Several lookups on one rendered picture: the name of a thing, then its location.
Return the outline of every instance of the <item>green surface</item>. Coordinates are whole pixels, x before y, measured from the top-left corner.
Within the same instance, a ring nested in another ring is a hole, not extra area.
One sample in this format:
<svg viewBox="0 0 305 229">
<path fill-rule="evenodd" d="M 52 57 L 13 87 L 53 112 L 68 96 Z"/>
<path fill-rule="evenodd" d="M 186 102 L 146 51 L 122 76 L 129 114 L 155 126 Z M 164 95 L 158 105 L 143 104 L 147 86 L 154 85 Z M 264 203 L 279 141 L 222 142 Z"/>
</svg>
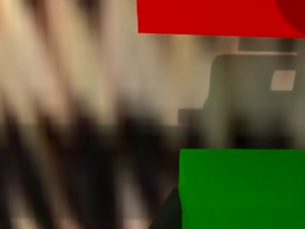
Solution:
<svg viewBox="0 0 305 229">
<path fill-rule="evenodd" d="M 181 150 L 183 229 L 305 229 L 303 150 Z"/>
</svg>

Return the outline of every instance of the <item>red surface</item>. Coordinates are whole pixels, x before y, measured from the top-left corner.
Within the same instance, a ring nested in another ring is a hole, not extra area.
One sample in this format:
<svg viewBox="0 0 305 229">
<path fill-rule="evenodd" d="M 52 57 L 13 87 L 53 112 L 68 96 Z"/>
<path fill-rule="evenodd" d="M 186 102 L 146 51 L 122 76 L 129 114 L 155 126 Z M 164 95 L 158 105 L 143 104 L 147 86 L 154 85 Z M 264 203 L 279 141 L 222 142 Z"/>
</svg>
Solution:
<svg viewBox="0 0 305 229">
<path fill-rule="evenodd" d="M 305 0 L 137 0 L 140 33 L 305 38 Z"/>
</svg>

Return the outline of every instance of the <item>green block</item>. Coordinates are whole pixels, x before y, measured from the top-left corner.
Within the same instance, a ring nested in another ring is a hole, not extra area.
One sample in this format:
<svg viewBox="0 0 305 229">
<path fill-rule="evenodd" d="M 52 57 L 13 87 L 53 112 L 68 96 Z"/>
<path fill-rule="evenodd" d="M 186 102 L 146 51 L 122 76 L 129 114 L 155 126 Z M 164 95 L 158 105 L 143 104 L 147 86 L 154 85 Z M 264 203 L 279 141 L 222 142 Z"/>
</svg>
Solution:
<svg viewBox="0 0 305 229">
<path fill-rule="evenodd" d="M 303 150 L 180 152 L 183 229 L 305 229 Z"/>
</svg>

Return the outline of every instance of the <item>red rectangle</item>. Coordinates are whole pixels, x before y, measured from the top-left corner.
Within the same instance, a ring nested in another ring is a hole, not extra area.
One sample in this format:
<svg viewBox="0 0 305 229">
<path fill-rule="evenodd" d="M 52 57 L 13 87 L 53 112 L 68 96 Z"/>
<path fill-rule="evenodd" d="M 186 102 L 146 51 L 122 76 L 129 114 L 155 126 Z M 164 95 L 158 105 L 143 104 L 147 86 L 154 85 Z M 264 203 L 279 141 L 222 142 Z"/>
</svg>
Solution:
<svg viewBox="0 0 305 229">
<path fill-rule="evenodd" d="M 305 38 L 305 0 L 138 0 L 137 4 L 140 33 Z"/>
</svg>

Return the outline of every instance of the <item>dark red circle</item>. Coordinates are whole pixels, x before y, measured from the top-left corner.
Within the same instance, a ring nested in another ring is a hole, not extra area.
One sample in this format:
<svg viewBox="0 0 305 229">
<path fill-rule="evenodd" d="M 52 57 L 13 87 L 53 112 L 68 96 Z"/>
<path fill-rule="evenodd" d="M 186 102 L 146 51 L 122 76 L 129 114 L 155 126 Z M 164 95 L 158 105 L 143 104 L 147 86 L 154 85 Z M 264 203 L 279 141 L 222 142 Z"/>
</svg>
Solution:
<svg viewBox="0 0 305 229">
<path fill-rule="evenodd" d="M 299 32 L 305 34 L 305 0 L 275 0 L 286 20 Z"/>
</svg>

